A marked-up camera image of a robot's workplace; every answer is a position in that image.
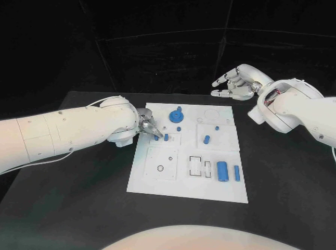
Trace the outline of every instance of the white board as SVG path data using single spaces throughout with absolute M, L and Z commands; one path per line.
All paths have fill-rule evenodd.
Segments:
M 173 123 L 168 115 L 177 106 L 183 121 Z M 147 103 L 145 108 L 168 139 L 155 141 L 153 135 L 140 134 L 127 191 L 248 203 L 232 107 Z M 228 164 L 228 182 L 217 181 L 219 161 Z

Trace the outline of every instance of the robotic hand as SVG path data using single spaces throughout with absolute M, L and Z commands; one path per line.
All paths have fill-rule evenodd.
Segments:
M 135 109 L 125 98 L 114 96 L 92 104 L 0 121 L 0 174 L 16 166 L 72 153 L 105 140 L 122 147 L 132 143 L 138 133 L 163 137 L 151 111 Z
M 256 68 L 242 64 L 212 83 L 228 82 L 228 90 L 212 96 L 248 100 L 258 94 L 256 106 L 248 112 L 252 120 L 264 122 L 281 133 L 302 125 L 314 139 L 336 148 L 336 97 L 324 98 L 304 80 L 274 81 Z

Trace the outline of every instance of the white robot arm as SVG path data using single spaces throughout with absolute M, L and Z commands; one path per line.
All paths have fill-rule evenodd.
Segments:
M 99 101 L 99 107 L 91 106 Z M 121 96 L 99 101 L 86 107 L 0 121 L 0 173 L 105 140 L 122 147 L 132 143 L 137 133 L 163 136 L 148 109 L 135 109 Z
M 304 80 L 274 81 L 246 64 L 219 77 L 212 86 L 226 81 L 228 90 L 216 90 L 210 94 L 246 100 L 256 93 L 256 106 L 248 116 L 258 124 L 265 121 L 281 133 L 301 124 L 314 139 L 336 148 L 336 97 L 324 98 Z

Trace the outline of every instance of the blue object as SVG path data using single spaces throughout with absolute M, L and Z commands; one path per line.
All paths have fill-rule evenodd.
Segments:
M 217 169 L 217 181 L 228 181 L 228 168 L 226 168 L 226 162 L 219 161 L 216 163 L 216 169 Z
M 181 113 L 181 108 L 180 106 L 177 107 L 177 110 L 170 112 L 170 122 L 178 123 L 183 120 L 184 116 Z
M 210 139 L 210 137 L 209 137 L 209 135 L 206 135 L 204 138 L 203 138 L 203 143 L 204 144 L 209 144 L 209 139 Z
M 235 181 L 240 181 L 239 166 L 233 165 Z

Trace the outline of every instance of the black table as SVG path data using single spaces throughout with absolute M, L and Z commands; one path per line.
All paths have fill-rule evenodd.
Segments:
M 69 92 L 60 109 L 116 93 Z M 301 249 L 336 249 L 336 166 L 330 147 L 304 127 L 288 134 L 246 115 L 256 99 L 121 94 L 151 103 L 228 105 L 233 109 L 248 204 L 127 193 L 134 144 L 104 142 L 59 162 L 23 168 L 0 204 L 0 249 L 101 249 L 161 226 L 238 229 Z

